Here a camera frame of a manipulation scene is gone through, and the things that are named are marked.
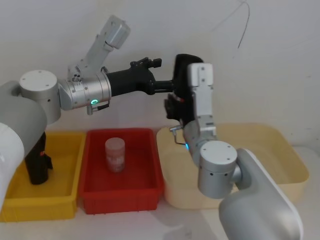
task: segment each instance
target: black object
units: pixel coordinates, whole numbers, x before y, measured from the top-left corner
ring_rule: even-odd
[[[161,64],[160,58],[151,60],[145,57],[139,61],[130,62],[130,68],[127,70],[108,73],[112,97],[134,91],[142,91],[148,95],[172,92],[172,81],[156,81],[149,70],[149,68],[161,67]]]
[[[48,169],[53,169],[51,157],[45,154],[46,133],[44,132],[29,154],[25,165],[33,185],[43,184],[48,180]]]
[[[164,100],[166,117],[182,122],[183,126],[195,119],[194,100],[188,85],[188,65],[193,63],[203,63],[203,60],[189,54],[178,54],[175,57],[173,94],[168,94]]]

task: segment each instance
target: translucent plastic bottle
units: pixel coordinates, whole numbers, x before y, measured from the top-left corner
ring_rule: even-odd
[[[105,142],[106,164],[111,172],[119,173],[125,168],[125,141],[113,137]]]

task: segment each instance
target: plastic container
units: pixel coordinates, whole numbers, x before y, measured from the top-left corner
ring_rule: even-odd
[[[125,142],[125,168],[108,170],[105,142]],[[163,193],[163,176],[151,129],[101,129],[87,133],[79,195],[87,214],[155,210]]]
[[[299,155],[276,129],[256,123],[224,123],[217,125],[218,139],[236,149],[251,150],[288,198],[295,202],[303,194],[309,172]],[[198,190],[198,168],[189,151],[175,144],[167,127],[156,136],[164,178],[164,198],[176,208],[217,208],[221,200],[204,196]],[[177,140],[184,142],[182,131]]]
[[[105,159],[109,170],[119,173],[125,168],[125,141],[119,137],[105,142]]]
[[[47,132],[45,152],[53,164],[48,180],[32,185],[23,161],[8,187],[0,221],[74,218],[85,139],[83,132]]]

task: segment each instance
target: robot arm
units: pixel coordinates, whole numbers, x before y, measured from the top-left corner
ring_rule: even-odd
[[[194,56],[177,56],[173,94],[165,101],[167,117],[180,121],[171,131],[175,136],[183,130],[198,167],[199,190],[223,199],[219,217],[230,240],[302,240],[298,211],[256,156],[218,140],[211,104],[213,69],[199,62]],[[239,191],[231,193],[234,184]]]

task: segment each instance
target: yellow plastic bin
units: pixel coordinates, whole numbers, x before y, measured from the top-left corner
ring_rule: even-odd
[[[224,123],[217,125],[217,137],[236,149],[251,150],[292,202],[302,196],[309,172],[278,130],[259,123]],[[181,130],[177,140],[184,142]],[[165,200],[180,209],[218,208],[220,199],[206,197],[199,191],[199,170],[186,147],[175,144],[168,127],[157,133],[156,141]]]
[[[23,161],[8,187],[0,221],[74,218],[85,140],[84,132],[47,132],[45,152],[53,164],[48,181],[32,185]]]

